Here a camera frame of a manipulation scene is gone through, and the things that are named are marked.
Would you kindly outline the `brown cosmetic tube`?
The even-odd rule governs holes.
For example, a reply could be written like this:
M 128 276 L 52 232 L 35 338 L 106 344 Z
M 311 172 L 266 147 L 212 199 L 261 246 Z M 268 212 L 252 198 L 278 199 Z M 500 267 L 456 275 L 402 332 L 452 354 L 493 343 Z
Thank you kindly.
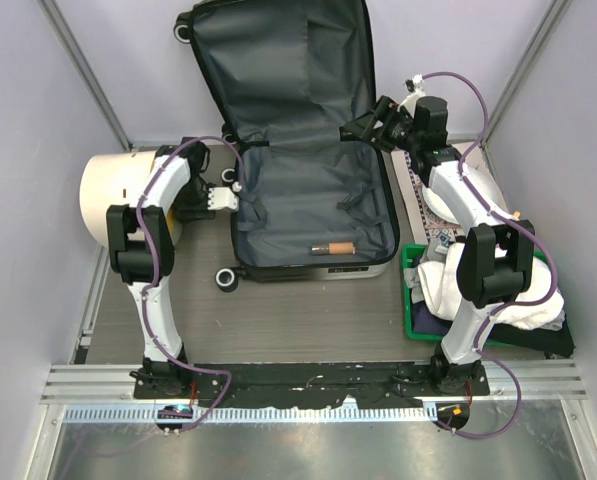
M 353 242 L 328 242 L 312 245 L 309 253 L 314 256 L 354 255 L 356 248 Z

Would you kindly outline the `purple garment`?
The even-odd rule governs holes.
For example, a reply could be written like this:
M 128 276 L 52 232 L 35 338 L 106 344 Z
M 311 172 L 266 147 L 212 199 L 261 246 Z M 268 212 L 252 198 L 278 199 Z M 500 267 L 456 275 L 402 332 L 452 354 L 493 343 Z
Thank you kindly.
M 411 331 L 415 337 L 442 337 L 448 333 L 451 322 L 434 316 L 424 302 L 411 306 Z

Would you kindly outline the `white cylindrical bin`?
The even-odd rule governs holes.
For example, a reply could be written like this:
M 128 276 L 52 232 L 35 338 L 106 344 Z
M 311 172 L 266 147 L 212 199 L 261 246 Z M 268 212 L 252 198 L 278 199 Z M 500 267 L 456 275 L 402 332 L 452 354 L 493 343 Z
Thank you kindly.
M 146 206 L 160 206 L 166 215 L 173 209 L 174 199 L 190 180 L 190 167 L 177 157 L 160 171 L 166 159 L 154 151 L 143 151 L 97 155 L 89 160 L 81 179 L 79 202 L 83 221 L 100 245 L 108 246 L 106 213 L 112 205 L 134 207 L 146 194 Z

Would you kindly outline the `orange swing lid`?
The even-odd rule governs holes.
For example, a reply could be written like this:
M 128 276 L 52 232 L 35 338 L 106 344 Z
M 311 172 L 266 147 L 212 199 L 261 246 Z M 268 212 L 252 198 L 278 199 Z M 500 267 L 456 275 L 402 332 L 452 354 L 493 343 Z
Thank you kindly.
M 169 209 L 166 215 L 166 223 L 171 237 L 172 245 L 176 246 L 182 235 L 182 224 L 176 219 L 173 209 Z

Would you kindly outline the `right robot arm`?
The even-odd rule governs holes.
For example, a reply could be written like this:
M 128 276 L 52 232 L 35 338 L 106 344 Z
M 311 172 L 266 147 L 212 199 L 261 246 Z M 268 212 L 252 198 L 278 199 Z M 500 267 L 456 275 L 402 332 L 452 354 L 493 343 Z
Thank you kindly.
M 531 224 L 516 222 L 477 188 L 463 156 L 447 142 L 447 119 L 442 98 L 419 97 L 408 112 L 383 96 L 341 129 L 343 137 L 384 152 L 407 152 L 412 170 L 467 235 L 456 272 L 457 316 L 430 360 L 429 382 L 443 395 L 461 391 L 477 377 L 492 313 L 529 288 L 533 266 L 532 243 L 521 232 Z

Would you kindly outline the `grey garment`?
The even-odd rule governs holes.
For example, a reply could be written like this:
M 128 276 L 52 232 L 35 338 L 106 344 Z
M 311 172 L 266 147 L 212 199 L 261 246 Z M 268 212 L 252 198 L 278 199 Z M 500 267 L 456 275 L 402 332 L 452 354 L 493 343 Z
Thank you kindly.
M 442 282 L 448 250 L 449 247 L 439 239 L 433 239 L 427 245 L 405 245 L 402 251 L 405 285 L 409 289 L 436 290 Z

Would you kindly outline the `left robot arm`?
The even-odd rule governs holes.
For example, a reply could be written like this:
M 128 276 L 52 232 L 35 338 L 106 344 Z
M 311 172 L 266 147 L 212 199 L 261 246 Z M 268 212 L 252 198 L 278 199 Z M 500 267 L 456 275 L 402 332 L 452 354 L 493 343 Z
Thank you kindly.
M 201 173 L 208 157 L 208 147 L 197 138 L 160 147 L 137 192 L 106 211 L 110 266 L 133 297 L 145 342 L 142 366 L 130 373 L 139 399 L 178 399 L 192 387 L 193 373 L 171 305 L 175 248 L 168 219 L 182 200 L 194 206 L 207 203 Z

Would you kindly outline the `black garment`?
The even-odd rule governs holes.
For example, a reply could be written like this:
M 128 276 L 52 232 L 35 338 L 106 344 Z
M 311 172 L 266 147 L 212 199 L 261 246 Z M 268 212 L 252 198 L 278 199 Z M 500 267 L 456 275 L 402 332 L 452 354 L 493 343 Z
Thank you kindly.
M 522 330 L 507 324 L 497 324 L 492 328 L 488 339 L 565 358 L 570 358 L 575 350 L 567 322 L 559 330 Z

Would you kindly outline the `white towel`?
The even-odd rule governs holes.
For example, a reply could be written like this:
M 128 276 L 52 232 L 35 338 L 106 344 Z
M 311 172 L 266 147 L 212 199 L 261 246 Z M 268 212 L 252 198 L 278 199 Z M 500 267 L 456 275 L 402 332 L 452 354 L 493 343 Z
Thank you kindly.
M 461 259 L 464 245 L 453 243 L 459 249 L 456 254 L 456 281 L 457 268 Z M 533 259 L 531 284 L 527 291 L 520 293 L 515 306 L 508 307 L 494 318 L 496 324 L 507 324 L 522 330 L 546 329 L 558 330 L 564 322 L 564 298 L 559 291 L 544 303 L 537 305 L 535 302 L 542 299 L 551 286 L 551 271 L 548 265 L 539 258 Z

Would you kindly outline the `black white astronaut suitcase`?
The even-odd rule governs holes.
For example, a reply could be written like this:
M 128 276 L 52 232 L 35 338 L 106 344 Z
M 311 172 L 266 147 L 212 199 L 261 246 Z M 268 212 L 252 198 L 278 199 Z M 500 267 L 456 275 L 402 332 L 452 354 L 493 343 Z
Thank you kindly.
M 173 32 L 190 45 L 240 154 L 236 265 L 216 273 L 217 286 L 381 274 L 400 241 L 385 161 L 340 138 L 376 101 L 366 4 L 203 1 Z M 356 253 L 309 253 L 328 242 L 353 242 Z

